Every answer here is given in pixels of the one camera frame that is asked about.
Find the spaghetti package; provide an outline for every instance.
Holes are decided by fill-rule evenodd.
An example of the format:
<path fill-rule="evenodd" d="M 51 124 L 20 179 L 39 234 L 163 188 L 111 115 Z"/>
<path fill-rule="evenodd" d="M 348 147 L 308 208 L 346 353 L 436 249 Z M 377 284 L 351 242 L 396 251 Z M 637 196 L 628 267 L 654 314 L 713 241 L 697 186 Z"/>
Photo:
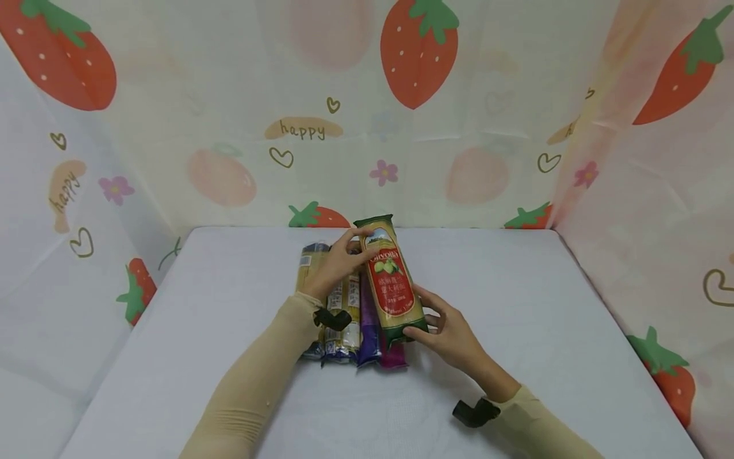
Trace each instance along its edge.
<path fill-rule="evenodd" d="M 382 353 L 382 357 L 379 360 L 379 365 L 384 369 L 396 369 L 404 368 L 408 366 L 405 361 L 405 349 L 402 343 L 393 343 L 388 349 L 388 342 L 385 340 L 385 334 L 380 331 L 379 334 L 379 348 Z"/>
<path fill-rule="evenodd" d="M 413 280 L 398 247 L 392 217 L 381 215 L 355 222 L 357 228 L 373 231 L 371 236 L 360 236 L 362 251 L 379 248 L 378 254 L 367 262 L 367 277 L 388 350 L 394 342 L 412 341 L 403 334 L 405 327 L 428 331 L 423 306 L 413 293 Z"/>
<path fill-rule="evenodd" d="M 342 331 L 326 328 L 324 345 L 325 361 L 342 364 L 357 363 L 360 349 L 360 278 L 352 274 L 344 278 L 329 294 L 327 309 L 336 315 L 347 311 L 352 321 Z"/>
<path fill-rule="evenodd" d="M 360 332 L 362 344 L 357 353 L 357 368 L 378 362 L 382 357 L 379 348 L 379 318 L 372 299 L 372 287 L 365 274 L 360 275 Z"/>
<path fill-rule="evenodd" d="M 298 266 L 298 277 L 296 279 L 296 292 L 298 292 L 323 263 L 324 258 L 331 247 L 324 242 L 314 242 L 301 250 L 301 262 Z M 323 304 L 327 303 L 326 298 L 318 298 Z M 321 360 L 324 357 L 324 326 L 321 326 L 319 332 L 319 340 L 315 341 L 306 352 L 303 358 L 310 360 Z"/>

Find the beige arm sleeve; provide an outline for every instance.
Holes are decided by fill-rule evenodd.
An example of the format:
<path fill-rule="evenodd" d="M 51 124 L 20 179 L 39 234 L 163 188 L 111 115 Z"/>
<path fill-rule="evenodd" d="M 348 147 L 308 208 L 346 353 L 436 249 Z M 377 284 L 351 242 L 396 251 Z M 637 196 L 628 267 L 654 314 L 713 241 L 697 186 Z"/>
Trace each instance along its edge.
<path fill-rule="evenodd" d="M 493 403 L 502 412 L 488 425 L 531 458 L 603 459 L 594 447 L 556 418 L 525 386 L 507 402 Z"/>
<path fill-rule="evenodd" d="M 219 382 L 179 459 L 249 459 L 301 354 L 319 337 L 321 303 L 296 293 Z"/>

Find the pink flower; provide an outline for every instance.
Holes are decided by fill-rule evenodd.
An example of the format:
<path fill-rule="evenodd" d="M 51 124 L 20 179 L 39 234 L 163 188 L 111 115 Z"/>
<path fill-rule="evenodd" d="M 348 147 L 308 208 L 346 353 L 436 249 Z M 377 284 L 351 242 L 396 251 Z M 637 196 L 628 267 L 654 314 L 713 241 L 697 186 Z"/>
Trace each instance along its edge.
<path fill-rule="evenodd" d="M 599 171 L 596 168 L 596 161 L 589 161 L 586 167 L 576 171 L 576 182 L 573 186 L 580 187 L 581 185 L 586 185 L 586 188 L 589 188 L 598 175 Z"/>
<path fill-rule="evenodd" d="M 372 178 L 378 178 L 378 185 L 383 187 L 387 180 L 398 181 L 398 166 L 389 165 L 384 160 L 380 159 L 377 162 L 377 169 L 371 170 L 369 176 Z"/>
<path fill-rule="evenodd" d="M 99 186 L 104 191 L 104 197 L 108 201 L 113 200 L 118 206 L 123 205 L 123 196 L 129 196 L 135 193 L 135 189 L 128 185 L 128 179 L 122 176 L 109 178 L 100 178 Z"/>

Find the brand logo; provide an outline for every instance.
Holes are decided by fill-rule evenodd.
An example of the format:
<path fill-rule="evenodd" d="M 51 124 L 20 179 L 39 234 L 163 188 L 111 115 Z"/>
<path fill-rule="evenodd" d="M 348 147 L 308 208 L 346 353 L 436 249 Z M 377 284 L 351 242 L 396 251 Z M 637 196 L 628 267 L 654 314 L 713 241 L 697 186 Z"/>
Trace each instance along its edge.
<path fill-rule="evenodd" d="M 380 260 L 386 260 L 386 259 L 399 259 L 400 254 L 397 250 L 386 250 L 385 252 L 380 252 L 376 257 L 372 259 L 372 261 L 380 261 Z"/>

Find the hand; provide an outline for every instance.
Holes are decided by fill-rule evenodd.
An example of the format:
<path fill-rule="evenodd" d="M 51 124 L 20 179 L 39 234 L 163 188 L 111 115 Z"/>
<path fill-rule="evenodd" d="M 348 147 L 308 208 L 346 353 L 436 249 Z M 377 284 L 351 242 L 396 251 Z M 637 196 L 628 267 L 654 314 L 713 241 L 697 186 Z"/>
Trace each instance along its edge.
<path fill-rule="evenodd" d="M 301 293 L 323 300 L 346 276 L 352 274 L 360 265 L 377 256 L 379 247 L 370 247 L 364 253 L 349 255 L 349 250 L 355 248 L 350 241 L 355 236 L 369 236 L 372 231 L 367 228 L 350 228 L 339 238 L 324 258 L 319 270 L 310 277 L 301 288 Z"/>
<path fill-rule="evenodd" d="M 421 286 L 413 285 L 426 308 L 439 315 L 426 314 L 430 333 L 406 327 L 403 334 L 437 353 L 447 364 L 475 380 L 487 396 L 496 402 L 506 402 L 520 384 L 502 369 L 485 351 L 471 327 L 458 309 L 443 298 Z"/>

